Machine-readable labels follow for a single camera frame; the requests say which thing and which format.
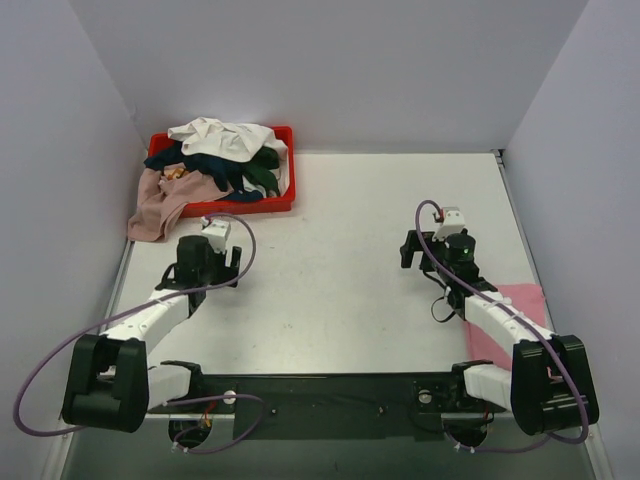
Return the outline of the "pink t shirt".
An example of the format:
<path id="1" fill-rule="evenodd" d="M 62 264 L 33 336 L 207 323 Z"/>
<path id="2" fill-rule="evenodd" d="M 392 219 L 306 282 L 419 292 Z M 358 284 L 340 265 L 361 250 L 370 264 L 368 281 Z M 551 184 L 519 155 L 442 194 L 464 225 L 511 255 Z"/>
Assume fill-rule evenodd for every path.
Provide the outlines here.
<path id="1" fill-rule="evenodd" d="M 510 299 L 514 308 L 524 313 L 541 327 L 548 328 L 545 298 L 540 286 L 531 283 L 498 285 L 498 291 L 505 299 Z M 464 322 L 466 345 L 470 360 L 490 360 L 498 367 L 511 370 L 512 347 L 504 350 L 478 326 Z"/>

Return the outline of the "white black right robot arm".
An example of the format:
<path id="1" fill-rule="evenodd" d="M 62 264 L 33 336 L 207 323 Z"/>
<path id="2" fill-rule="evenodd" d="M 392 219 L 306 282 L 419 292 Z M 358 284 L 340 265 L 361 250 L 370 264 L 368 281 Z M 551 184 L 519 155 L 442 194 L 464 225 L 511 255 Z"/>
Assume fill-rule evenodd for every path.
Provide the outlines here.
<path id="1" fill-rule="evenodd" d="M 485 354 L 451 379 L 446 385 L 450 404 L 469 409 L 487 400 L 510 411 L 528 435 L 595 424 L 600 408 L 583 342 L 558 335 L 519 310 L 481 275 L 475 247 L 466 230 L 444 239 L 410 230 L 399 249 L 404 269 L 420 253 L 420 270 L 438 276 L 453 313 L 507 357 L 495 362 Z"/>

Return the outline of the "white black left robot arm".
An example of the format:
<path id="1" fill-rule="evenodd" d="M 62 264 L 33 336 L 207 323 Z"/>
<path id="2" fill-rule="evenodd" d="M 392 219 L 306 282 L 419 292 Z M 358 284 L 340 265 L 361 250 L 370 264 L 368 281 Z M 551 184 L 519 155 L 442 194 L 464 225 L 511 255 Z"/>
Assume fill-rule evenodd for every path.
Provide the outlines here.
<path id="1" fill-rule="evenodd" d="M 149 354 L 171 330 L 189 319 L 211 286 L 235 287 L 242 248 L 204 235 L 179 239 L 176 260 L 149 298 L 102 334 L 75 342 L 62 406 L 74 426 L 134 432 L 149 410 L 172 401 L 184 412 L 199 409 L 206 388 L 195 380 L 200 368 L 180 361 L 151 365 Z"/>

